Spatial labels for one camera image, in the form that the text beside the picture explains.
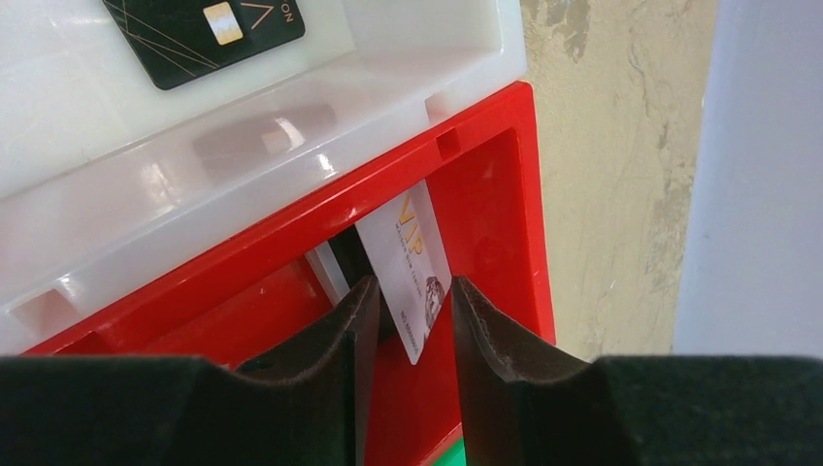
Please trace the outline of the green plastic bin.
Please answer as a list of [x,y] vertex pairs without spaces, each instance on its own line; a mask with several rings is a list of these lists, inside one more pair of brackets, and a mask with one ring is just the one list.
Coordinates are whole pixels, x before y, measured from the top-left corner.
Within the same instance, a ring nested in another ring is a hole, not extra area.
[[445,453],[443,453],[434,463],[433,466],[466,466],[466,454],[464,440],[460,439],[453,446],[451,446]]

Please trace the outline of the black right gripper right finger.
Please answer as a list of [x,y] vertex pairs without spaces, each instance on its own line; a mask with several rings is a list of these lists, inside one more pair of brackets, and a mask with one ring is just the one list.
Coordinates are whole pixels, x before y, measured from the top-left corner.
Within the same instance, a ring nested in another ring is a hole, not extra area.
[[822,363],[732,355],[578,359],[451,285],[471,465],[818,465]]

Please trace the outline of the red plastic bin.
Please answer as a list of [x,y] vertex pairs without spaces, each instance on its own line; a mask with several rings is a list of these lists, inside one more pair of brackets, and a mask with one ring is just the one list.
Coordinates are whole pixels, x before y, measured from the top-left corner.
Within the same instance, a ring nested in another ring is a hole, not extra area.
[[463,439],[453,280],[469,279],[540,338],[554,335],[534,99],[526,83],[255,223],[23,356],[195,356],[236,370],[338,305],[305,254],[421,181],[428,185],[451,283],[415,365],[379,286],[361,465],[432,461]]

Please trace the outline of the white plastic bin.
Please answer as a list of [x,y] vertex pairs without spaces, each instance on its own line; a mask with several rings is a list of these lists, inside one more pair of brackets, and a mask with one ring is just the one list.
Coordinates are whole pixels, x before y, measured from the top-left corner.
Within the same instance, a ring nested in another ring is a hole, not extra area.
[[294,1],[306,34],[157,88],[105,1],[1,5],[1,351],[88,318],[517,81],[516,1]]

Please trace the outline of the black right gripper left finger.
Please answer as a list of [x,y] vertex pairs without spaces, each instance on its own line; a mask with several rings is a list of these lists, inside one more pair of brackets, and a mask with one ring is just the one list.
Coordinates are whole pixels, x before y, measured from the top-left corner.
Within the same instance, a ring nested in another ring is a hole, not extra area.
[[195,356],[5,356],[5,465],[361,465],[379,283],[230,370]]

